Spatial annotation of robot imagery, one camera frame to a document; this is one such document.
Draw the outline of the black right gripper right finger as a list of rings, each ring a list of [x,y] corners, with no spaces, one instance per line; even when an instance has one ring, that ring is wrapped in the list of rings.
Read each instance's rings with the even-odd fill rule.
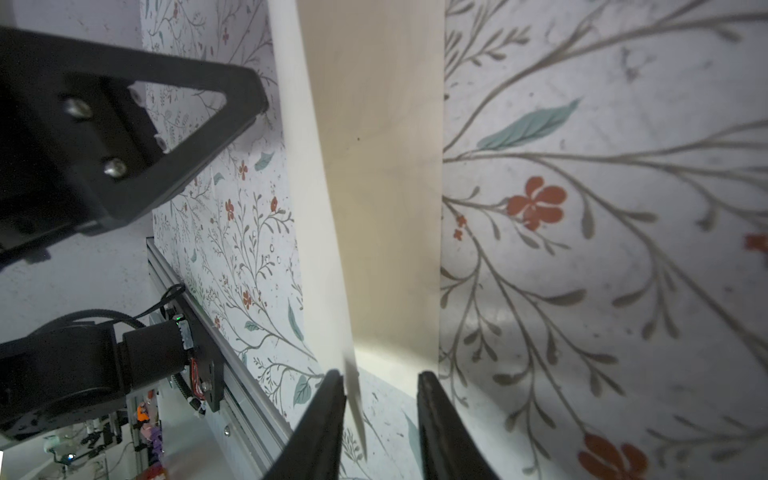
[[[466,430],[437,376],[417,382],[418,429],[425,479],[498,479]]]

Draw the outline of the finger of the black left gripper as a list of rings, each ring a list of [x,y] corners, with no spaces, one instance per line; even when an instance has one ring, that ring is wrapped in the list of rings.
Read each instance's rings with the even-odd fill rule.
[[[251,69],[131,50],[14,28],[1,31],[1,89],[20,93],[37,111],[80,83],[106,83],[114,127],[114,227],[125,226],[180,192],[265,113],[268,101]],[[175,146],[159,139],[137,89],[164,85],[224,97],[223,107]]]

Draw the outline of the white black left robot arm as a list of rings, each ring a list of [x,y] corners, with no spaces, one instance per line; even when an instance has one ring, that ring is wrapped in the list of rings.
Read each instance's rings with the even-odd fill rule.
[[[223,108],[166,147],[133,88],[223,95]],[[3,28],[1,263],[36,263],[74,235],[129,225],[180,193],[268,109],[251,69]],[[70,314],[1,347],[1,439],[12,445],[124,407],[180,372],[175,326],[119,312]]]

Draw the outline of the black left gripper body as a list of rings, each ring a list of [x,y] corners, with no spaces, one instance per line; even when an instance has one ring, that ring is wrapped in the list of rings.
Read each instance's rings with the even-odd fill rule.
[[[106,83],[80,83],[54,94],[40,111],[1,89],[1,265],[43,261],[76,234],[114,227],[114,127]]]

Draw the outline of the cream square paper sheet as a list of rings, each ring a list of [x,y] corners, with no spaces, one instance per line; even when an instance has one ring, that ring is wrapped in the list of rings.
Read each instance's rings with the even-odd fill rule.
[[[366,371],[407,395],[437,365],[440,1],[272,1],[304,324],[364,440]]]

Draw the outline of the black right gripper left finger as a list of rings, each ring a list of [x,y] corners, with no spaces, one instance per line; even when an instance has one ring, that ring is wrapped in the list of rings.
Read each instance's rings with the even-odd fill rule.
[[[280,456],[263,477],[335,480],[340,456],[347,397],[344,377],[329,370]]]

